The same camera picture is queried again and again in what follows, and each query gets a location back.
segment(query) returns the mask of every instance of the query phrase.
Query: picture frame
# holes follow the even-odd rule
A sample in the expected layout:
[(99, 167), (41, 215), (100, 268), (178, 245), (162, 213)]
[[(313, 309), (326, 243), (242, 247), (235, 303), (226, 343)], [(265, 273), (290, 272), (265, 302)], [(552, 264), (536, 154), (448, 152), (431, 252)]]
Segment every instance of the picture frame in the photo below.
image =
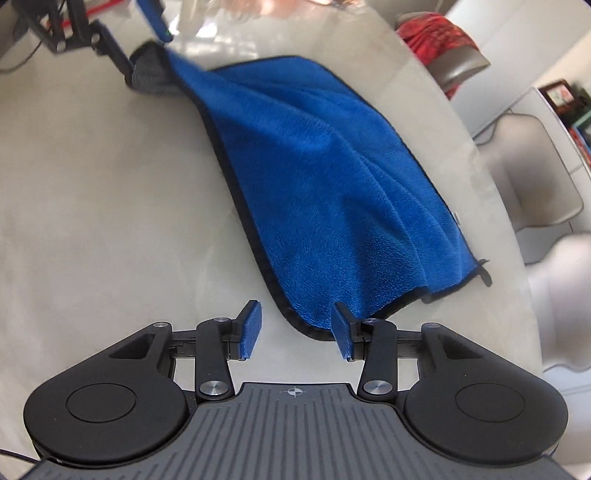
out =
[(564, 79), (550, 83), (539, 90), (558, 116), (570, 113), (579, 105), (579, 100), (573, 89)]

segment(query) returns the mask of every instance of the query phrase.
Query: red cloth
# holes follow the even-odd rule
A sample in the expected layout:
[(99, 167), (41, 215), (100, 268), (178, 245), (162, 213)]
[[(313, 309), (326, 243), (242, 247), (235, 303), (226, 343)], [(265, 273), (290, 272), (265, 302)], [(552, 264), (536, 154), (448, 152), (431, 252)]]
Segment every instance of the red cloth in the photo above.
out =
[[(468, 45), (478, 50), (470, 36), (442, 14), (413, 18), (403, 23), (397, 33), (425, 66), (453, 48)], [(447, 98), (452, 98), (457, 88), (446, 92)]]

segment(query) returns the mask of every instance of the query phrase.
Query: black trim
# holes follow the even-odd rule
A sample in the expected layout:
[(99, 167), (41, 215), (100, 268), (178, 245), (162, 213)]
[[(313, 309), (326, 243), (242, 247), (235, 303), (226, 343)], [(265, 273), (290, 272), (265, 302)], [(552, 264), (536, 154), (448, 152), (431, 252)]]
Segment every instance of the black trim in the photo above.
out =
[[(226, 152), (226, 148), (225, 148), (225, 146), (222, 142), (222, 139), (217, 131), (217, 128), (216, 128), (215, 123), (213, 121), (212, 115), (209, 112), (207, 105), (185, 84), (185, 82), (181, 78), (179, 78), (177, 76), (176, 72), (172, 68), (172, 65), (170, 64), (166, 49), (162, 45), (159, 45), (155, 42), (147, 42), (147, 43), (143, 44), (139, 48), (139, 50), (136, 51), (131, 56), (131, 58), (135, 60), (139, 56), (139, 54), (141, 54), (150, 45), (154, 45), (157, 47), (158, 57), (160, 58), (160, 60), (163, 64), (163, 67), (165, 68), (166, 71), (168, 71), (170, 73), (170, 77), (177, 83), (179, 88), (195, 104), (195, 106), (197, 107), (197, 109), (199, 110), (199, 113), (201, 114), (201, 116), (203, 118), (203, 123), (205, 124), (205, 128), (206, 128), (207, 134), (209, 135), (209, 138), (212, 142), (213, 150), (216, 154), (217, 161), (220, 165), (220, 168), (222, 169), (222, 173), (223, 173), (223, 175), (226, 179), (226, 182), (228, 184), (228, 189), (230, 190), (230, 194), (232, 195), (234, 205), (236, 206), (236, 210), (238, 211), (238, 216), (240, 217), (240, 221), (242, 222), (242, 227), (244, 228), (244, 231), (246, 233), (246, 238), (248, 239), (248, 242), (251, 246), (251, 250), (252, 250), (252, 253), (254, 254), (256, 264), (258, 265), (259, 269), (261, 270), (261, 275), (263, 277), (263, 280), (265, 281), (265, 284), (267, 285), (267, 288), (269, 289), (269, 292), (271, 293), (271, 297), (273, 298), (273, 300), (275, 301), (275, 304), (279, 308), (279, 311), (285, 317), (285, 319), (292, 325), (292, 327), (294, 327), (300, 333), (303, 333), (304, 335), (306, 335), (314, 340), (334, 341), (335, 338), (333, 337), (332, 332), (330, 330), (325, 330), (325, 329), (321, 329), (318, 327), (314, 327), (314, 326), (310, 325), (309, 323), (307, 323), (304, 319), (302, 319), (301, 316), (295, 311), (295, 309), (291, 305), (290, 301), (288, 300), (287, 296), (285, 295), (285, 292), (284, 292), (283, 288), (281, 287), (281, 284), (279, 283), (279, 280), (278, 280), (277, 276), (275, 275), (275, 272), (273, 271), (271, 263), (269, 262), (269, 259), (267, 257), (267, 253), (265, 252), (265, 249), (261, 243), (261, 239), (258, 235), (258, 231), (256, 229), (255, 222), (254, 222), (252, 215), (248, 209), (248, 205), (246, 203), (246, 199), (244, 197), (244, 194), (242, 193), (242, 190), (240, 188), (238, 178), (236, 177), (236, 174), (232, 168), (232, 164), (231, 164), (230, 159), (228, 157), (228, 153)], [(265, 59), (255, 59), (255, 60), (250, 60), (250, 61), (246, 61), (246, 62), (239, 62), (239, 63), (230, 64), (230, 65), (225, 65), (223, 67), (213, 69), (212, 71), (217, 72), (217, 71), (220, 71), (223, 69), (227, 69), (227, 68), (237, 66), (237, 65), (244, 65), (247, 63), (254, 63), (254, 62), (260, 62), (260, 61), (266, 61), (266, 60), (276, 60), (277, 58), (293, 58), (293, 57), (303, 58), (303, 57), (299, 57), (297, 55), (284, 55), (284, 56), (271, 57), (271, 58), (265, 58)], [(337, 80), (339, 80), (341, 83), (343, 83), (343, 85), (345, 85), (347, 88), (349, 88), (349, 90), (351, 92), (353, 92), (359, 100), (361, 100), (368, 107), (370, 107), (372, 110), (377, 112), (384, 119), (384, 121), (387, 122), (388, 125), (390, 125), (390, 127), (394, 130), (394, 128), (388, 122), (388, 120), (380, 112), (378, 112), (374, 107), (372, 107), (366, 100), (364, 100), (361, 96), (359, 96), (359, 94), (356, 93), (351, 87), (349, 87), (349, 85), (347, 85), (346, 82), (344, 82), (341, 78), (336, 76), (334, 73), (332, 73), (330, 70), (328, 70), (324, 66), (322, 66), (318, 63), (317, 63), (317, 65), (324, 68), (328, 73), (333, 75)], [(404, 147), (412, 155), (412, 152), (407, 147), (406, 143), (404, 142), (404, 140), (402, 140), (402, 138), (401, 138), (401, 141), (402, 141), (402, 144), (404, 145)], [(433, 182), (431, 182), (431, 179), (428, 177), (428, 175), (424, 171), (423, 166), (419, 163), (419, 161), (416, 158), (414, 158), (414, 160), (417, 163), (417, 165), (419, 166), (419, 168), (421, 168), (421, 171), (423, 172), (425, 178), (429, 181), (429, 183), (433, 187), (433, 190), (437, 193), (437, 195), (439, 196), (439, 198), (441, 199), (443, 204), (446, 206), (450, 215), (452, 215), (451, 210), (449, 210), (449, 207), (447, 206), (447, 203), (445, 203), (445, 201), (443, 200), (441, 195), (439, 195), (439, 191), (435, 188), (435, 185), (433, 184)], [(466, 239), (463, 236), (461, 229), (458, 229), (458, 230), (460, 230), (460, 235), (462, 236), (462, 239), (465, 241), (465, 243), (467, 245)], [(464, 285), (466, 285), (470, 280), (472, 280), (474, 277), (476, 277), (478, 275), (481, 275), (483, 277), (485, 276), (487, 279), (490, 279), (490, 275), (488, 274), (488, 272), (486, 272), (486, 270), (484, 270), (484, 267), (482, 266), (482, 262), (479, 262), (474, 257), (474, 255), (472, 254), (472, 250), (469, 247), (468, 247), (468, 250), (469, 250), (470, 254), (472, 255), (472, 258), (474, 259), (474, 261), (477, 262), (479, 265), (460, 284), (450, 287), (447, 290), (437, 292), (435, 294), (430, 294), (425, 287), (415, 288), (414, 290), (406, 292), (401, 297), (393, 300), (392, 302), (390, 302), (389, 304), (387, 304), (386, 306), (384, 306), (383, 308), (381, 308), (380, 310), (378, 310), (376, 313), (374, 313), (371, 316), (375, 317), (375, 318), (386, 319), (387, 317), (390, 317), (390, 315), (394, 314), (395, 312), (399, 311), (400, 309), (404, 308), (406, 305), (409, 305), (410, 303), (412, 303), (416, 300), (423, 299), (423, 301), (425, 301), (426, 303), (430, 303), (431, 301), (435, 301), (435, 300), (442, 298), (450, 293), (453, 293), (456, 290), (459, 290)]]

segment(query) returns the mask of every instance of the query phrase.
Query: cable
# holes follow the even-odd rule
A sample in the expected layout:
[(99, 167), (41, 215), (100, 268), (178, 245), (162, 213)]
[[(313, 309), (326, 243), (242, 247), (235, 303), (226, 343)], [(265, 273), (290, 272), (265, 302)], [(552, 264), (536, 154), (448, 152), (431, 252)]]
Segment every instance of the cable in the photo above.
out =
[[(64, 8), (65, 4), (66, 4), (66, 0), (61, 0), (60, 13), (61, 13), (62, 9)], [(10, 75), (11, 73), (16, 72), (19, 68), (25, 66), (27, 64), (27, 62), (33, 58), (33, 55), (35, 53), (37, 53), (37, 50), (39, 50), (39, 48), (41, 48), (41, 45), (43, 45), (43, 40), (39, 41), (37, 46), (33, 49), (33, 51), (29, 55), (26, 56), (26, 58), (23, 61), (17, 63), (14, 67), (10, 67), (7, 69), (0, 69), (0, 75)]]
[(0, 448), (0, 455), (15, 458), (17, 460), (21, 460), (22, 462), (32, 463), (33, 465), (39, 463), (39, 460), (35, 460), (34, 458), (22, 455), (20, 453), (11, 452), (10, 450), (4, 450), (3, 448)]

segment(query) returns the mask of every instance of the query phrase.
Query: marble table surface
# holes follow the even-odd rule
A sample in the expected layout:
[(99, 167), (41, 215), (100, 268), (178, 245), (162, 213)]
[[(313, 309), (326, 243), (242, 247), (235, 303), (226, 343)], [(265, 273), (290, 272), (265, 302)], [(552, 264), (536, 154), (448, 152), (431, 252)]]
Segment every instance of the marble table surface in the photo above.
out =
[[(180, 4), (168, 4), (174, 23)], [(475, 256), (490, 261), (492, 287), (477, 278), (391, 320), (401, 329), (438, 321), (541, 373), (525, 269), (501, 198), (460, 119), (396, 33), (370, 9), (351, 14), (305, 2), (287, 20), (218, 17), (209, 33), (180, 35), (172, 48), (208, 68), (279, 54), (328, 67), (392, 123)], [(127, 53), (152, 37), (134, 9), (104, 20)], [(0, 66), (35, 44), (23, 39)], [(356, 387), (362, 362), (349, 364), (336, 344), (298, 333), (276, 308), (186, 98), (134, 93), (89, 50), (53, 57), (41, 49), (0, 77), (0, 447), (34, 454), (22, 408), (53, 375), (155, 320), (190, 329), (236, 316), (249, 299), (263, 305), (263, 328), (252, 359), (230, 367), (237, 388), (243, 381)], [(408, 388), (415, 365), (400, 364), (400, 388)], [(192, 387), (189, 361), (176, 380)], [(23, 468), (0, 459), (9, 478)]]

